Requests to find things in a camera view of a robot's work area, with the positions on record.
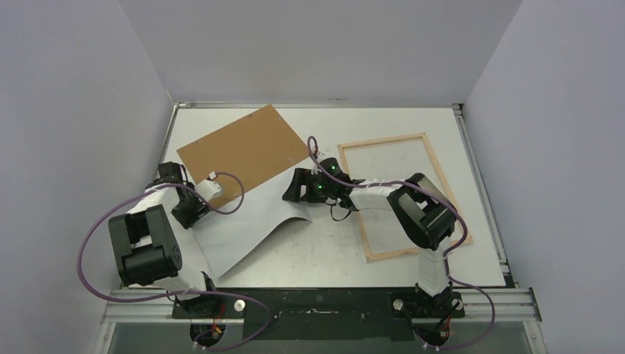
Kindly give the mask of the light wooden picture frame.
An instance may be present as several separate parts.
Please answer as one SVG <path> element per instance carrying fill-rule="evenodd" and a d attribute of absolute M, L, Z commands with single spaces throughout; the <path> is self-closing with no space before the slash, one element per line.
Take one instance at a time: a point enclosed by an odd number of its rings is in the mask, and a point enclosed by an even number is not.
<path fill-rule="evenodd" d="M 426 133 L 391 136 L 338 145 L 343 171 L 353 179 L 405 180 L 414 173 L 427 176 L 453 204 L 458 202 Z M 415 254 L 393 212 L 366 210 L 356 214 L 369 262 Z"/>

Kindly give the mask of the white photo paper sheet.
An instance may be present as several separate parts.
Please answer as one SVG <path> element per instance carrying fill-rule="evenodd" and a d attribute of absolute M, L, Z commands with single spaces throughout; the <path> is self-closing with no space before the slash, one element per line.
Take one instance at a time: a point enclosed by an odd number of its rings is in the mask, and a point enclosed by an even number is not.
<path fill-rule="evenodd" d="M 210 212 L 195 224 L 195 237 L 212 278 L 223 276 L 285 221 L 312 220 L 305 206 L 282 200 L 292 176 L 293 171 L 286 170 L 245 192 L 243 204 L 235 213 Z"/>

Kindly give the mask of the brown frame backing board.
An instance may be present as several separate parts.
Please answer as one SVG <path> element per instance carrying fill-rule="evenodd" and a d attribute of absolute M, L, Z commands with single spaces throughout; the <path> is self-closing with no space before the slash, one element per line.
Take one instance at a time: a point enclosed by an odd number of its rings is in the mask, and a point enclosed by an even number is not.
<path fill-rule="evenodd" d="M 227 172 L 249 192 L 308 158 L 306 144 L 272 105 L 247 114 L 180 110 L 175 126 L 186 129 L 189 141 L 177 153 L 195 184 Z"/>

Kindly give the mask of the clear acrylic frame pane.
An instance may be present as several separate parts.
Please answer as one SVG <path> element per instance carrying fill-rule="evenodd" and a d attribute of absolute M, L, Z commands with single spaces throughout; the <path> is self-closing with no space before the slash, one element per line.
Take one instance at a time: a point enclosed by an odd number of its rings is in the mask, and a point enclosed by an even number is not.
<path fill-rule="evenodd" d="M 339 145 L 369 261 L 443 252 L 469 236 L 425 133 Z"/>

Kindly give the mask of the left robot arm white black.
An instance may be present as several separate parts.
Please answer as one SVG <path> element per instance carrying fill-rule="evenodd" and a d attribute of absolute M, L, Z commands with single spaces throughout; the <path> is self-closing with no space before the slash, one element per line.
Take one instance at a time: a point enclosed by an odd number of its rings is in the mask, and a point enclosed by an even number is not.
<path fill-rule="evenodd" d="M 222 187 L 188 181 L 184 166 L 165 162 L 147 185 L 146 196 L 125 214 L 112 217 L 108 230 L 122 284 L 156 286 L 191 299 L 199 316 L 216 314 L 220 298 L 209 278 L 209 265 L 192 227 L 210 211 L 207 201 Z"/>

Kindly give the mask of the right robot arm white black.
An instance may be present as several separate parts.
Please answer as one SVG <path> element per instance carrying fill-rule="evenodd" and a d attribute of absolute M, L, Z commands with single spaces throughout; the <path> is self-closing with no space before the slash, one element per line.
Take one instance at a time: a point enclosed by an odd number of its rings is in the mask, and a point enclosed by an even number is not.
<path fill-rule="evenodd" d="M 451 286 L 445 251 L 455 231 L 458 213 L 450 200 L 423 173 L 400 181 L 352 179 L 335 158 L 313 169 L 297 167 L 282 200 L 328 204 L 349 212 L 392 212 L 407 239 L 421 254 L 416 305 L 426 316 L 446 306 L 443 294 Z"/>

